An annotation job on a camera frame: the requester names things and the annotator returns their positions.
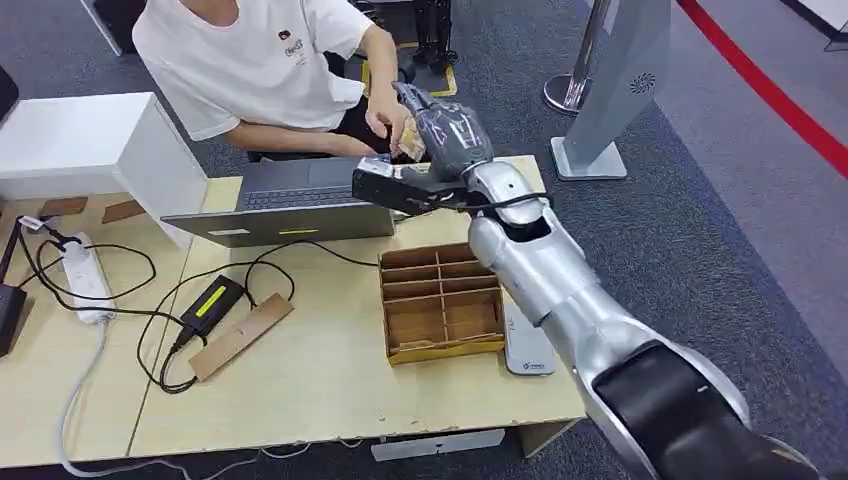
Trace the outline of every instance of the black bag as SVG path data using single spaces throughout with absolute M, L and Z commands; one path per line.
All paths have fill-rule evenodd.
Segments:
M 20 92 L 12 77 L 0 66 L 0 121 L 12 111 L 12 107 L 18 103 Z
M 132 43 L 132 27 L 147 0 L 95 0 L 94 10 L 123 53 L 138 53 Z

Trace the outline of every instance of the red stripe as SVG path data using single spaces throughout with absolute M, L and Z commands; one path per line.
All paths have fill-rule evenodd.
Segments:
M 757 92 L 772 110 L 795 132 L 825 158 L 837 172 L 848 178 L 848 148 L 816 123 L 811 116 L 792 101 L 759 67 L 743 52 L 721 27 L 710 18 L 697 0 L 677 0 L 695 26 L 707 37 L 716 50 L 736 70 L 748 85 Z

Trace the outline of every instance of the wooden table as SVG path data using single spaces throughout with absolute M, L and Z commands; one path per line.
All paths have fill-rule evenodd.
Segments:
M 542 190 L 533 157 L 514 163 Z M 232 210 L 241 178 L 210 182 L 204 211 Z M 326 242 L 343 255 L 376 261 L 381 252 L 467 240 L 467 215 L 441 210 L 398 225 L 394 237 Z M 228 262 L 248 261 L 268 247 L 227 249 L 195 238 L 184 278 Z M 261 447 L 339 438 L 391 437 L 501 426 L 523 426 L 530 454 L 583 416 L 577 390 L 560 364 L 550 377 L 510 374 L 502 355 L 389 366 L 383 313 L 373 268 L 343 262 L 308 245 L 296 245 L 266 260 L 297 283 L 294 312 L 205 383 L 168 395 L 152 387 L 130 447 L 132 456 Z M 230 278 L 243 281 L 244 268 Z M 286 296 L 279 273 L 260 268 L 251 276 L 259 301 Z M 174 306 L 183 312 L 212 278 L 180 289 Z M 210 338 L 229 330 L 248 311 L 242 300 Z M 158 333 L 162 333 L 160 322 Z M 169 325 L 163 347 L 179 328 Z M 188 358 L 194 341 L 173 362 L 171 383 L 192 376 Z
M 148 253 L 159 269 L 157 278 L 138 292 L 123 297 L 123 308 L 153 309 L 182 274 L 186 250 L 179 249 L 151 219 L 141 215 L 102 225 L 104 208 L 127 200 L 125 194 L 89 198 L 86 210 L 62 217 L 57 228 L 66 235 L 87 233 L 94 243 L 116 243 Z M 5 248 L 15 217 L 35 215 L 43 200 L 4 205 L 0 238 Z M 46 235 L 27 235 L 35 248 Z M 47 249 L 45 260 L 56 258 Z M 98 252 L 113 293 L 143 281 L 149 275 L 144 259 L 120 250 Z M 6 277 L 18 285 L 30 269 L 20 246 Z M 49 270 L 51 278 L 66 287 L 61 264 Z M 97 345 L 97 328 L 80 322 L 62 309 L 37 280 L 25 287 L 31 306 L 12 352 L 0 358 L 0 467 L 56 463 L 53 449 L 56 422 Z M 84 385 L 71 411 L 65 444 L 72 460 L 123 457 L 144 401 L 148 380 L 136 363 L 136 343 L 147 317 L 119 315 L 107 329 L 106 349 Z M 149 335 L 143 344 L 146 360 L 152 363 L 161 341 Z

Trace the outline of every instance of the cardboard organizer box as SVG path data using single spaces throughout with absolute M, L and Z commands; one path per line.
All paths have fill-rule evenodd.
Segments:
M 387 252 L 379 264 L 390 364 L 503 350 L 500 283 L 467 243 Z

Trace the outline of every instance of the power adapter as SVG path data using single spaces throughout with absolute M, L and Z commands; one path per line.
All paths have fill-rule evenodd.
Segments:
M 0 357 L 5 356 L 12 350 L 15 341 L 15 333 L 21 321 L 21 311 L 26 301 L 26 292 L 20 287 L 13 287 L 2 283 L 12 263 L 12 254 L 21 235 L 21 227 L 18 222 L 12 227 L 12 234 L 6 242 L 6 250 L 0 260 Z
M 176 352 L 183 348 L 195 335 L 209 335 L 243 294 L 244 287 L 223 275 L 218 275 L 180 316 L 186 326 L 177 335 L 171 351 Z
M 0 357 L 12 350 L 25 301 L 25 291 L 0 284 Z

